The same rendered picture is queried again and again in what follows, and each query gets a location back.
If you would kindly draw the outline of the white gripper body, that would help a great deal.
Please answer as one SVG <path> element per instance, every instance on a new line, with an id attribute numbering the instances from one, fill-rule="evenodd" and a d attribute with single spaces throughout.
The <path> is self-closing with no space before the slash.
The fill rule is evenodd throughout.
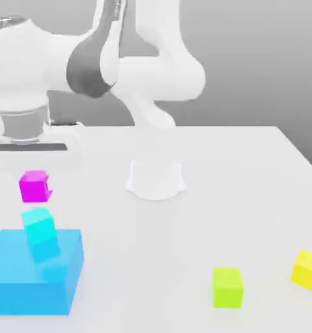
<path id="1" fill-rule="evenodd" d="M 0 137 L 0 169 L 79 169 L 83 128 L 80 122 L 44 126 L 38 140 L 23 144 Z"/>

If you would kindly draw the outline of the small magenta cube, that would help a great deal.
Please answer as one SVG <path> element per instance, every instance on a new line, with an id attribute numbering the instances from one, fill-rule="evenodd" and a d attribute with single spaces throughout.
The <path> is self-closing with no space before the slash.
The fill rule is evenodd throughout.
<path id="1" fill-rule="evenodd" d="M 25 171 L 19 180 L 23 203 L 47 202 L 52 194 L 52 190 L 48 189 L 48 178 L 44 170 Z"/>

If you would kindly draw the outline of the small cyan cube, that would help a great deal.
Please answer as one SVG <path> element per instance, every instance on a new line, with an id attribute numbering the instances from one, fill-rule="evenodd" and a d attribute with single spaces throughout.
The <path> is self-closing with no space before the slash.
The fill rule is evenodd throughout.
<path id="1" fill-rule="evenodd" d="M 32 207 L 21 214 L 27 245 L 36 263 L 59 255 L 53 215 L 45 206 Z"/>

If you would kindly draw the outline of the small lime cube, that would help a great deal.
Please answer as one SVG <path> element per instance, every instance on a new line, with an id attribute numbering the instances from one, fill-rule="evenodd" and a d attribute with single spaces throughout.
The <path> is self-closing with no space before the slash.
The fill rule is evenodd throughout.
<path id="1" fill-rule="evenodd" d="M 216 267 L 212 272 L 212 303 L 215 308 L 242 307 L 244 285 L 238 268 Z"/>

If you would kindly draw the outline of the small yellow cube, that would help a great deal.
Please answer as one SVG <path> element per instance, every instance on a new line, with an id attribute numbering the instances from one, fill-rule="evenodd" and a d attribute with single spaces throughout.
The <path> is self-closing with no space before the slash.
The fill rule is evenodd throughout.
<path id="1" fill-rule="evenodd" d="M 312 291 L 312 253 L 299 251 L 294 262 L 291 282 Z"/>

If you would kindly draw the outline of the large blue box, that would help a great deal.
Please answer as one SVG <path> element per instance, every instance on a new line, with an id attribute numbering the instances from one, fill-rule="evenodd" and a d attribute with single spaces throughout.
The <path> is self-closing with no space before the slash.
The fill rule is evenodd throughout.
<path id="1" fill-rule="evenodd" d="M 0 315 L 68 315 L 83 267 L 80 230 L 30 245 L 23 230 L 0 231 Z"/>

